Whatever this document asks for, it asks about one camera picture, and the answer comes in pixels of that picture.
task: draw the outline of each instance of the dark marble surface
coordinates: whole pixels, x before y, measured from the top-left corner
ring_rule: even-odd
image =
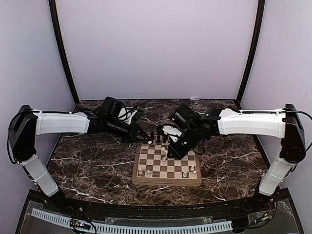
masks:
[[[235,107],[231,100],[126,100],[145,111],[139,124],[150,133],[170,123],[168,115],[186,103],[195,111]],[[83,101],[78,110],[95,109],[102,101]],[[67,197],[122,205],[187,205],[251,196],[267,168],[252,136],[212,137],[200,157],[199,187],[134,185],[131,182],[137,146],[110,134],[64,134],[48,171]]]

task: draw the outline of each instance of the chess piece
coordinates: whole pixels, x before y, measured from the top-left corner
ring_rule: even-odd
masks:
[[[183,177],[185,178],[185,177],[187,177],[187,174],[188,174],[188,172],[187,171],[185,171],[185,172],[183,172]]]
[[[166,148],[165,148],[165,147],[162,147],[160,150],[161,150],[162,152],[165,152],[165,153],[166,153],[166,155],[167,155],[168,150],[166,150]]]
[[[197,175],[197,171],[193,171],[192,176],[196,177],[196,175]]]
[[[166,141],[167,141],[167,139],[166,139],[166,138],[167,138],[167,135],[164,135],[164,136],[162,137],[162,143],[163,143],[163,144],[165,144],[165,143],[166,143]]]
[[[157,133],[157,143],[160,143],[160,135]]]
[[[154,143],[154,132],[153,131],[151,131],[151,139],[152,139],[151,144],[153,144]]]

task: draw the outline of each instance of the black cable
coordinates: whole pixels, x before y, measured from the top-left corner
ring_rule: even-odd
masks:
[[[239,111],[236,110],[234,108],[231,108],[233,111],[237,112],[237,113],[242,113],[242,114],[283,114],[283,113],[299,113],[299,114],[303,114],[306,115],[307,117],[309,117],[309,119],[312,121],[312,116],[309,115],[307,112],[304,111],[298,111],[298,110],[285,110],[285,111]],[[312,147],[312,142],[310,143],[310,145],[306,148],[306,152]]]
[[[249,227],[249,228],[247,228],[247,229],[262,228],[262,227],[264,227],[265,225],[267,225],[268,223],[270,223],[270,221],[274,218],[274,216],[276,215],[276,212],[277,212],[277,207],[278,207],[278,200],[277,200],[277,199],[278,199],[278,197],[277,197],[277,193],[276,193],[276,208],[275,208],[275,211],[274,211],[272,217],[271,217],[267,222],[265,222],[263,225],[261,225],[261,226]]]
[[[87,223],[89,223],[89,224],[94,228],[94,234],[97,234],[97,233],[98,233],[96,226],[95,226],[91,221],[88,221],[88,220],[86,220],[86,219],[84,219],[84,218],[75,216],[75,210],[74,210],[74,209],[73,209],[74,215],[66,214],[66,213],[64,213],[64,212],[58,211],[58,210],[54,207],[54,205],[52,205],[52,204],[50,203],[50,201],[49,201],[48,199],[46,199],[46,201],[47,201],[47,203],[49,204],[49,206],[50,206],[55,212],[60,213],[60,214],[63,214],[63,215],[69,215],[71,218],[75,218],[75,219],[79,219],[79,220],[81,220],[81,221],[87,222]]]
[[[248,226],[245,226],[245,227],[234,227],[233,226],[233,230],[241,230],[241,229],[256,229],[256,228],[262,228],[264,227],[265,225],[267,225],[275,216],[276,212],[277,212],[277,206],[278,206],[278,196],[277,196],[277,192],[276,192],[276,207],[275,207],[275,211],[273,213],[273,215],[271,216],[271,218],[265,222],[263,225],[260,225],[260,226],[256,226],[256,227],[253,227],[253,225],[256,225],[258,224],[257,222],[260,221],[261,219],[263,219],[264,217],[260,217],[258,219],[256,219],[253,223],[249,224]]]
[[[15,119],[17,119],[19,116],[21,115],[26,115],[26,114],[31,114],[31,113],[56,113],[56,114],[70,114],[71,112],[63,112],[63,111],[35,111],[35,110],[24,110],[24,111],[21,111],[21,112],[18,112],[10,121],[9,123],[9,127],[8,127],[8,131],[7,131],[7,134],[6,134],[6,149],[7,149],[7,152],[8,152],[8,156],[9,156],[9,159],[11,161],[12,164],[17,164],[17,160],[14,158],[13,155],[11,155],[11,152],[10,152],[10,146],[9,146],[9,138],[10,138],[10,131],[12,130],[12,124],[13,122],[15,121]]]
[[[304,112],[304,111],[297,111],[297,110],[294,110],[294,111],[281,111],[280,113],[300,113],[300,114],[306,115],[306,116],[309,117],[309,119],[312,121],[312,116],[309,115],[308,113]],[[306,152],[311,148],[311,146],[312,146],[312,142],[311,142],[310,145],[307,147]]]
[[[127,110],[127,107],[123,104],[123,108],[125,108],[126,113],[124,113],[123,115],[119,116],[118,119],[121,119],[122,117],[127,116],[123,121],[127,120],[128,118],[130,118],[131,115],[128,116],[128,114],[132,113],[133,111],[135,111],[137,109],[137,106],[134,106],[130,109],[130,111]]]

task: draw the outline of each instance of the wooden chessboard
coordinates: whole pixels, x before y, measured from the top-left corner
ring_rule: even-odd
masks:
[[[132,175],[134,184],[170,186],[201,184],[199,157],[193,151],[189,151],[182,160],[168,158],[163,161],[166,153],[161,151],[161,148],[168,150],[168,144],[168,141],[163,143],[161,138],[160,143],[154,140],[150,145],[147,143],[138,145]],[[183,176],[185,171],[188,172],[186,177]]]

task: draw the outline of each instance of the white chess piece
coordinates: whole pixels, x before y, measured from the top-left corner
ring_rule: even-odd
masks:
[[[185,171],[185,172],[183,172],[183,177],[185,178],[185,177],[187,177],[187,174],[188,174],[188,172],[187,171]]]
[[[197,175],[197,171],[193,171],[192,176],[196,177],[196,175]]]
[[[161,150],[162,152],[165,152],[165,153],[166,153],[166,155],[167,155],[168,150],[166,150],[166,148],[165,148],[165,147],[162,147],[160,150]]]

